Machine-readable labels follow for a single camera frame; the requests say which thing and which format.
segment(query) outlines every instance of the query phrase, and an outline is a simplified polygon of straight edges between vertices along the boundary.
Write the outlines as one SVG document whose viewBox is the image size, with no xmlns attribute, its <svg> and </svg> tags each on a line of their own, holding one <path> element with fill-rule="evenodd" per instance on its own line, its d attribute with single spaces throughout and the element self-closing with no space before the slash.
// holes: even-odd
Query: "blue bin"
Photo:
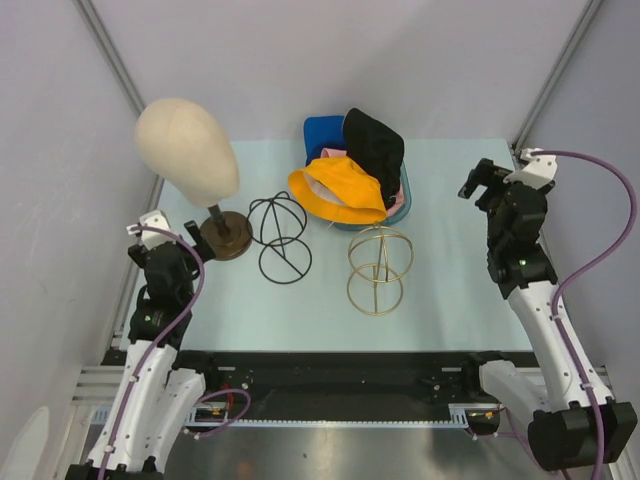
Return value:
<svg viewBox="0 0 640 480">
<path fill-rule="evenodd" d="M 305 165 L 309 165 L 312 160 L 320 158 L 323 148 L 335 148 L 338 150 L 346 150 L 347 145 L 342 135 L 343 115 L 330 115 L 326 117 L 309 117 L 304 121 L 304 147 L 307 151 L 307 160 Z M 400 182 L 404 193 L 404 205 L 400 209 L 388 217 L 380 225 L 391 226 L 398 223 L 407 216 L 411 209 L 411 189 L 409 188 L 409 177 L 404 162 L 400 169 Z M 371 225 L 351 225 L 347 223 L 334 223 L 336 228 L 340 230 L 358 231 L 363 230 Z"/>
</svg>

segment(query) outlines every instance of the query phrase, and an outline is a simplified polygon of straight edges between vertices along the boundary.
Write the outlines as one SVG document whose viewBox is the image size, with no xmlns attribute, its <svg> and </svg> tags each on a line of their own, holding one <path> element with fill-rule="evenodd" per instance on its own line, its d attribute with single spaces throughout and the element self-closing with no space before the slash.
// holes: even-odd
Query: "yellow cloth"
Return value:
<svg viewBox="0 0 640 480">
<path fill-rule="evenodd" d="M 312 215 L 366 225 L 387 218 L 380 183 L 349 157 L 317 158 L 289 175 L 289 188 Z"/>
</svg>

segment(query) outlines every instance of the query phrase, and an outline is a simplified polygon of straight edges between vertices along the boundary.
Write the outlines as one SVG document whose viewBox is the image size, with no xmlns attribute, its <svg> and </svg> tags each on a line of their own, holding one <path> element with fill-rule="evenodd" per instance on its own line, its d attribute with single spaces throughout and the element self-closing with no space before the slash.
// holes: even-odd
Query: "black cloth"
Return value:
<svg viewBox="0 0 640 480">
<path fill-rule="evenodd" d="M 342 134 L 347 156 L 378 179 L 384 206 L 396 203 L 400 190 L 400 167 L 404 158 L 404 140 L 389 127 L 366 113 L 352 108 L 344 118 Z"/>
</svg>

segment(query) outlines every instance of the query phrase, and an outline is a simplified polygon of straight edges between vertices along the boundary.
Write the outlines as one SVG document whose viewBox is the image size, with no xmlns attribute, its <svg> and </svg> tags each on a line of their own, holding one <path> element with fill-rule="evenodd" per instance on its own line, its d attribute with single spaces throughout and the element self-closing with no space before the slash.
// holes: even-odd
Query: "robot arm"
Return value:
<svg viewBox="0 0 640 480">
<path fill-rule="evenodd" d="M 159 210 L 142 216 L 140 224 L 172 231 L 167 218 Z M 129 249 L 129 255 L 143 269 L 147 284 L 138 295 L 131 318 L 131 345 L 127 349 L 125 374 L 109 418 L 89 453 L 87 463 L 71 466 L 67 480 L 95 479 L 102 465 L 106 465 L 106 471 L 113 480 L 161 479 L 185 418 L 205 393 L 207 380 L 211 383 L 212 373 L 217 371 L 207 359 L 203 361 L 189 356 L 184 360 L 180 357 L 179 349 L 191 312 L 144 359 L 158 335 L 188 307 L 194 295 L 193 280 L 197 268 L 195 261 L 179 244 L 160 233 L 140 232 L 135 227 L 128 227 L 129 233 L 140 236 L 141 242 Z M 195 238 L 195 249 L 203 261 L 213 258 L 213 252 L 202 241 L 197 228 L 192 228 L 191 222 L 186 227 Z M 144 364 L 134 375 L 140 361 Z M 123 402 L 126 406 L 112 441 L 114 424 Z"/>
<path fill-rule="evenodd" d="M 589 362 L 559 303 L 559 319 L 552 316 L 551 298 L 557 276 L 538 243 L 547 212 L 545 195 L 555 186 L 555 156 L 532 156 L 512 172 L 481 160 L 471 171 L 459 196 L 470 198 L 487 187 L 476 206 L 487 214 L 488 270 L 502 297 L 518 315 L 529 337 L 546 391 L 533 385 L 498 352 L 475 356 L 475 387 L 491 395 L 527 427 L 532 453 L 548 471 L 593 465 L 596 425 L 593 408 L 574 359 L 558 328 L 562 322 L 577 357 L 588 375 L 605 425 L 605 462 L 617 460 L 637 423 L 631 404 L 616 403 Z"/>
</svg>

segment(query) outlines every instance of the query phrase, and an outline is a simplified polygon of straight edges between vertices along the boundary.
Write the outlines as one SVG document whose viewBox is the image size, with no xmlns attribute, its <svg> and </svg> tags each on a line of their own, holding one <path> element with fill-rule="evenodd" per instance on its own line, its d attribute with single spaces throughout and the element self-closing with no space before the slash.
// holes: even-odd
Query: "mannequin head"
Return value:
<svg viewBox="0 0 640 480">
<path fill-rule="evenodd" d="M 238 191 L 238 165 L 227 135 L 200 105 L 156 100 L 136 123 L 145 163 L 196 207 L 211 207 Z"/>
</svg>

